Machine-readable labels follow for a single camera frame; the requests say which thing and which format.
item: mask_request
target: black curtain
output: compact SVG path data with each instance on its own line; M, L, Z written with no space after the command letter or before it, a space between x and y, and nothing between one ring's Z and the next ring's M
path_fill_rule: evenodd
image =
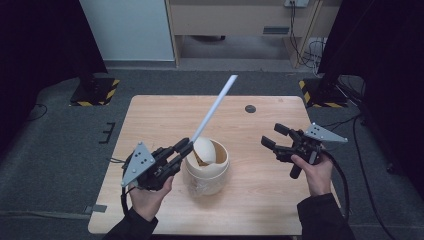
M78 0L0 0L0 153L45 87L106 73Z
M364 79L367 126L424 199L423 56L422 1L344 0L319 72Z

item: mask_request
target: sleeve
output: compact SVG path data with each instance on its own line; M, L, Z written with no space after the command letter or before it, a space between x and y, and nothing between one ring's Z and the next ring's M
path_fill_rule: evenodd
M118 224L116 224L104 237L103 240L146 240L149 239L155 230L158 219L154 218L148 222L137 212L131 208L129 216L124 217Z
M332 193L309 197L297 205L303 240L354 240Z

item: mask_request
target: wall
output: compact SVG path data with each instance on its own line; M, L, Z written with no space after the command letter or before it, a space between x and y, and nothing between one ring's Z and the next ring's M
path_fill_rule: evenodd
M174 61L164 0L80 0L103 59Z

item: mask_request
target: gray carpet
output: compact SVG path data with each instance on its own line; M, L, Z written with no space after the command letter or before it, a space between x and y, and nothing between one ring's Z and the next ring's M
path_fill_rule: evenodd
M121 80L107 106L71 107L69 99L77 79L63 81L39 94L30 119L0 162L0 211L58 212L64 217L89 217L86 206L95 204L107 158L112 155L119 131L135 95L217 95L228 77L239 78L228 95L302 96L298 81L311 73L207 72L113 70ZM308 108L311 121L323 126L359 113L348 108ZM108 144L108 122L116 123ZM348 144L327 144L348 180L350 225L357 239L390 239L372 210L354 143L353 122L334 130ZM356 123L356 135L375 206L396 239L424 239L424 203L404 176L386 172L387 162L372 134ZM344 206L343 186L334 173L334 184ZM88 232L88 219L37 216L0 217L0 239L101 239ZM157 236L156 239L172 239Z

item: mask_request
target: white rod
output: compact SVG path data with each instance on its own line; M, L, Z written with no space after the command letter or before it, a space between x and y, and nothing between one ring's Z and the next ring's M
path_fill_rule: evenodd
M206 114L205 118L203 119L200 126L197 128L196 132L194 133L193 137L191 137L191 141L194 143L197 138L200 136L200 133L203 131L203 128L205 128L206 124L211 119L212 115L214 114L215 110L218 108L219 104L221 103L224 96L227 94L228 90L230 90L231 86L233 85L234 81L237 79L238 75L231 75L231 77L228 79L227 83L225 84L224 88L221 90L221 92L218 95L218 98L213 103L212 107L209 109L209 112Z

